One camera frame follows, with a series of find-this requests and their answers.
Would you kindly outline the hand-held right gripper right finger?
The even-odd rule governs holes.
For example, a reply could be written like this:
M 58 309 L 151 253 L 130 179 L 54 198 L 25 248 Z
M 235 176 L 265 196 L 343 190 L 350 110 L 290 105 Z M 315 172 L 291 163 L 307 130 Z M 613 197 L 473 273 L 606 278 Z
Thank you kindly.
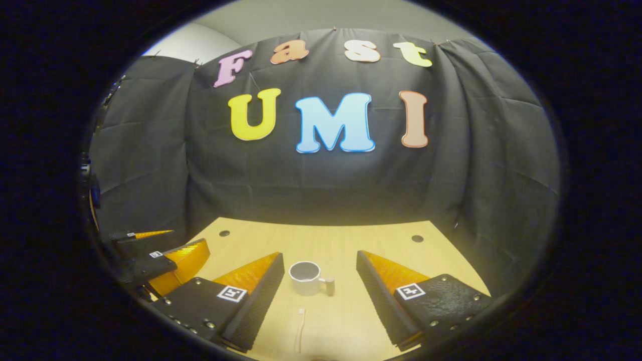
M 391 343 L 400 351 L 454 336 L 492 303 L 449 274 L 436 277 L 360 250 L 356 270 Z

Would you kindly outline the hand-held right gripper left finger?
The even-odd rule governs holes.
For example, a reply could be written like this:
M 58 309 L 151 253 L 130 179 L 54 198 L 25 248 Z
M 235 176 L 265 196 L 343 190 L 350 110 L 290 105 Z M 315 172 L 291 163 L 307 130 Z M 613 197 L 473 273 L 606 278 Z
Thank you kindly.
M 152 306 L 208 342 L 248 352 L 284 273 L 282 252 L 273 252 L 216 280 L 193 277 Z

